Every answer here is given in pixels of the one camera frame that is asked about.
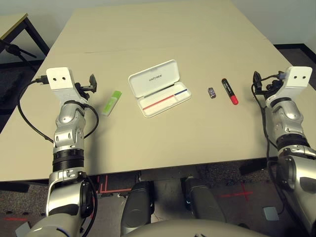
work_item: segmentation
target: red stripe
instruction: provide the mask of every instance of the red stripe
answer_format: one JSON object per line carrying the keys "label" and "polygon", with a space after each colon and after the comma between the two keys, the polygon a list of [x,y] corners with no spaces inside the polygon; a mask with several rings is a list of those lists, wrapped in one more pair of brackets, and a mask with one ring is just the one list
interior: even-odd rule
{"label": "red stripe", "polygon": [[253,194],[252,191],[248,191],[248,192],[242,192],[242,193],[233,193],[233,194],[224,194],[224,195],[219,195],[220,198],[231,198],[231,197],[236,197],[236,196],[241,196],[241,195],[249,195],[249,194]]}
{"label": "red stripe", "polygon": [[171,97],[173,97],[173,96],[174,96],[174,95],[170,95],[170,96],[168,96],[168,97],[166,97],[166,98],[164,98],[164,99],[162,99],[162,100],[159,100],[159,101],[157,101],[157,102],[155,102],[155,103],[153,103],[153,104],[151,104],[151,105],[149,105],[149,106],[143,108],[143,110],[148,109],[148,108],[150,108],[151,106],[154,106],[154,105],[156,105],[156,104],[158,104],[158,103],[160,103],[160,102],[162,102],[162,101],[164,101],[164,100],[167,100],[167,99],[169,99],[169,98],[171,98]]}
{"label": "red stripe", "polygon": [[105,189],[102,190],[102,183],[100,185],[101,194],[110,194],[110,193],[119,193],[119,192],[129,192],[132,189],[116,189],[116,190],[107,190],[108,188],[108,175],[105,176]]}
{"label": "red stripe", "polygon": [[241,188],[243,190],[243,193],[245,194],[245,199],[246,201],[249,201],[248,197],[247,197],[247,193],[246,193],[246,189],[245,189],[245,184],[244,183],[241,183]]}
{"label": "red stripe", "polygon": [[26,218],[13,218],[13,217],[5,217],[5,221],[27,221],[28,219]]}
{"label": "red stripe", "polygon": [[107,191],[107,188],[108,188],[108,175],[105,176],[105,190],[104,191]]}

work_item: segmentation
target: black cylindrical joint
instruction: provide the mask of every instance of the black cylindrical joint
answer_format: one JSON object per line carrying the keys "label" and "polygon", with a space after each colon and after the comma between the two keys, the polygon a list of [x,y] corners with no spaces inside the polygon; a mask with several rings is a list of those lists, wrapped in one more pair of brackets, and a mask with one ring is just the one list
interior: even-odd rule
{"label": "black cylindrical joint", "polygon": [[83,166],[84,157],[82,149],[63,150],[54,154],[53,172]]}
{"label": "black cylindrical joint", "polygon": [[284,134],[276,140],[276,146],[278,151],[281,150],[283,147],[291,145],[302,145],[310,147],[310,145],[307,142],[307,139],[304,136],[296,133]]}

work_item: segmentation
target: black cable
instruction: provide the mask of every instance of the black cable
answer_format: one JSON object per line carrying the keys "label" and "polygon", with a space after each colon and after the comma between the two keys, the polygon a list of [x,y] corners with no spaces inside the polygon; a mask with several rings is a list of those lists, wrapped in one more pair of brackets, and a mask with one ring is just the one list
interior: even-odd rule
{"label": "black cable", "polygon": [[261,79],[260,81],[267,80],[267,79],[270,79],[270,78],[279,78],[279,77],[280,77],[279,74],[271,75],[271,76],[268,76],[268,77],[266,77],[266,78]]}
{"label": "black cable", "polygon": [[85,106],[86,108],[91,109],[91,110],[94,112],[95,117],[96,117],[96,119],[97,119],[97,121],[95,122],[94,128],[93,128],[87,135],[84,136],[84,138],[87,138],[88,136],[90,136],[90,135],[95,131],[95,129],[96,129],[97,126],[99,125],[99,116],[98,116],[98,113],[96,112],[96,110],[95,110],[91,105],[84,104],[84,106]]}
{"label": "black cable", "polygon": [[35,131],[37,132],[40,136],[42,136],[45,140],[50,141],[51,143],[54,143],[54,141],[49,138],[48,136],[46,136],[44,133],[42,133],[41,131],[39,131],[36,127],[34,127],[31,122],[25,117],[22,109],[21,109],[21,104],[20,104],[20,100],[21,97],[23,95],[23,93],[26,91],[26,89],[28,88],[29,85],[32,85],[34,83],[37,83],[38,81],[34,80],[31,81],[30,83],[28,83],[27,85],[25,85],[22,90],[20,91],[20,93],[18,94],[18,98],[17,98],[17,106],[18,106],[18,110],[20,112],[20,115],[22,116],[22,118],[24,119],[24,121]]}
{"label": "black cable", "polygon": [[[43,79],[40,78],[40,79],[37,79],[37,80],[34,80],[34,81],[31,81],[30,83],[28,83],[27,85],[25,85],[20,93],[18,94],[18,98],[17,98],[17,107],[18,107],[18,110],[20,112],[20,115],[22,116],[22,118],[24,119],[24,121],[35,131],[37,132],[40,136],[42,136],[45,140],[47,141],[50,141],[51,143],[54,143],[54,141],[49,138],[47,135],[45,135],[44,133],[42,133],[41,131],[39,131],[33,124],[31,124],[31,122],[26,118],[26,116],[24,115],[23,111],[22,111],[22,108],[21,108],[21,104],[20,104],[20,100],[22,98],[22,95],[23,93],[26,91],[26,89],[28,88],[29,85],[32,85],[34,83],[39,83],[39,82],[43,82],[42,81]],[[84,136],[84,138],[87,138],[88,136],[90,136],[94,131],[95,129],[97,128],[97,126],[99,125],[99,116],[98,116],[98,113],[96,112],[96,110],[91,106],[91,105],[88,105],[88,104],[84,104],[84,107],[86,108],[89,108],[91,109],[95,116],[96,116],[96,123],[95,123],[95,126],[94,128],[87,134]]]}
{"label": "black cable", "polygon": [[278,213],[278,215],[281,215],[284,212],[284,208],[285,208],[285,205],[284,205],[284,202],[282,202],[282,210]]}
{"label": "black cable", "polygon": [[92,187],[92,192],[93,192],[93,197],[94,197],[94,208],[93,208],[93,216],[92,219],[87,227],[87,229],[85,230],[84,234],[82,235],[82,237],[86,237],[89,233],[89,231],[91,230],[91,227],[94,223],[95,220],[95,216],[97,215],[97,209],[98,209],[98,196],[97,196],[97,192],[95,191],[94,188],[94,184],[92,183],[91,179],[89,176],[87,176],[88,182],[90,183],[91,187]]}
{"label": "black cable", "polygon": [[261,117],[262,117],[263,133],[264,133],[264,135],[265,135],[265,137],[266,137],[266,139],[267,139],[267,143],[268,143],[268,146],[269,146],[269,150],[270,150],[270,144],[269,144],[269,143],[271,143],[275,148],[277,148],[277,146],[269,139],[269,136],[268,136],[268,133],[267,133],[267,129],[266,129],[266,125],[267,125],[267,122],[266,122],[266,106],[265,106],[265,107],[262,107],[262,106],[261,106],[261,104],[260,104],[260,102],[259,102],[259,100],[258,100],[258,98],[257,98],[257,96],[256,96],[256,94],[255,94],[255,92],[254,92],[254,89],[253,89],[254,86],[255,86],[255,85],[252,84],[252,86],[251,86],[251,92],[252,92],[253,97],[255,97],[255,99],[256,99],[256,101],[257,101],[259,107],[260,107]]}

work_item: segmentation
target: beige table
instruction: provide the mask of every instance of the beige table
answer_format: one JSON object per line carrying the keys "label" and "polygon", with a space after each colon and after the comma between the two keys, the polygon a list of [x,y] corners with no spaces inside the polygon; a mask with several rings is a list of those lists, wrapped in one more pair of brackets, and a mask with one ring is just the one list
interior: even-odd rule
{"label": "beige table", "polygon": [[[6,43],[12,42],[23,30],[26,30],[41,51],[47,55],[49,47],[39,35],[35,27],[28,19],[27,13],[0,16],[0,40]],[[0,52],[5,49],[4,43],[0,42]]]}
{"label": "beige table", "polygon": [[[192,98],[155,117],[139,110],[127,78],[175,59]],[[100,115],[85,141],[89,174],[265,157],[261,114],[250,86],[255,70],[263,77],[291,66],[273,45],[227,0],[176,1],[77,9],[40,67],[72,69],[85,85],[98,82],[89,103],[100,113],[114,90],[122,96],[109,117]],[[234,106],[221,79],[239,99]],[[207,89],[217,93],[210,99]],[[303,127],[316,144],[315,91],[297,98]],[[48,85],[32,85],[22,98],[26,116],[51,137],[59,101]],[[86,131],[94,125],[86,114]],[[0,135],[0,180],[47,178],[52,144],[44,141],[15,110]]]}

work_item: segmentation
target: white wall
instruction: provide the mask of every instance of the white wall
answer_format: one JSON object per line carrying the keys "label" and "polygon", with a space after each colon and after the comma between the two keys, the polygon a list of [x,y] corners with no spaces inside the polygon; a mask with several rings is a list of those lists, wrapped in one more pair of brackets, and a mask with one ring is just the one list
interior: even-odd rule
{"label": "white wall", "polygon": [[316,0],[232,0],[273,43],[306,43],[316,53]]}
{"label": "white wall", "polygon": [[[0,0],[0,15],[27,12],[49,47],[78,7],[95,7],[163,0]],[[273,43],[306,43],[316,52],[316,0],[232,0],[236,7]],[[43,58],[26,32],[13,43]],[[0,63],[19,61],[2,52]]]}
{"label": "white wall", "polygon": [[316,0],[314,1],[314,25],[310,31],[308,39],[305,41],[305,44],[310,48],[314,53],[316,53]]}

